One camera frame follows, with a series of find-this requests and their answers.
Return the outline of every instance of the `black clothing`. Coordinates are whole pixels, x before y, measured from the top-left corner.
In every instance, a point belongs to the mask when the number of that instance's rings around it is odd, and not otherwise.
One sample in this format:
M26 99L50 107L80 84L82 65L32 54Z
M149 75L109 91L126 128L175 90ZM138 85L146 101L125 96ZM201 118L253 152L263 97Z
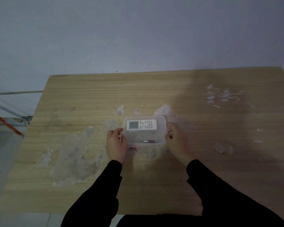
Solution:
M61 226L107 226L118 211L116 198L122 180L122 165L112 160L95 183L84 192L66 213ZM118 226L284 226L274 212L224 182L199 160L191 161L187 182L202 201L202 216L192 215L125 215Z

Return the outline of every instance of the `gray lcd display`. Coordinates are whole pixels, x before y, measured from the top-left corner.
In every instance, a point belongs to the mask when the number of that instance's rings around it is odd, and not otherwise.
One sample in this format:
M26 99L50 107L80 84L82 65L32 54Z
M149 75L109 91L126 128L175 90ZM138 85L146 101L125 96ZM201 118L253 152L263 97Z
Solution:
M134 121L134 122L129 122L129 129L138 129L139 128L139 122Z

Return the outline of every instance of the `person's left hand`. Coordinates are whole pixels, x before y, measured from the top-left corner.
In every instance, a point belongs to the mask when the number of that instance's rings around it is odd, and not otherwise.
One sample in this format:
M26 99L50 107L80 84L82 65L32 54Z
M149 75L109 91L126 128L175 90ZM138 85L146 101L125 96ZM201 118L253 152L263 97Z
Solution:
M121 139L118 137L121 131L123 131L123 128L118 128L114 131L109 130L107 132L106 154L108 156L109 161L116 160L123 165L125 162L128 148L125 136L122 135Z

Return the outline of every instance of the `red object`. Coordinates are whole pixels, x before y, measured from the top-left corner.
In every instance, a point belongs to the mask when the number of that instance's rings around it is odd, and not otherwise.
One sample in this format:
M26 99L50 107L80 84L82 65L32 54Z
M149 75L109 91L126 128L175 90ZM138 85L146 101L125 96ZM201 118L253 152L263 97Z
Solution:
M20 135L22 137L24 137L24 134L22 134L20 131L18 131L16 128L14 128L12 125L10 125L9 123L7 123L3 118L0 117L0 121L7 126L9 129L11 129L13 132L15 132L17 135Z

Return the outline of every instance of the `black sleeve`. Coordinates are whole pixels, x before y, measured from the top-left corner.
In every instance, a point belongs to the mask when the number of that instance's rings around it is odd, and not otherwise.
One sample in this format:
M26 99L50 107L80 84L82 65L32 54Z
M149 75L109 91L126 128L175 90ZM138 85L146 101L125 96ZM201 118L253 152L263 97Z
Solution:
M117 214L117 193L122 180L120 162L110 161L95 183L85 191L65 214L65 226L110 226Z
M199 160L191 161L186 171L187 182L202 200L205 221L233 226L243 223L284 226L277 214L231 187Z

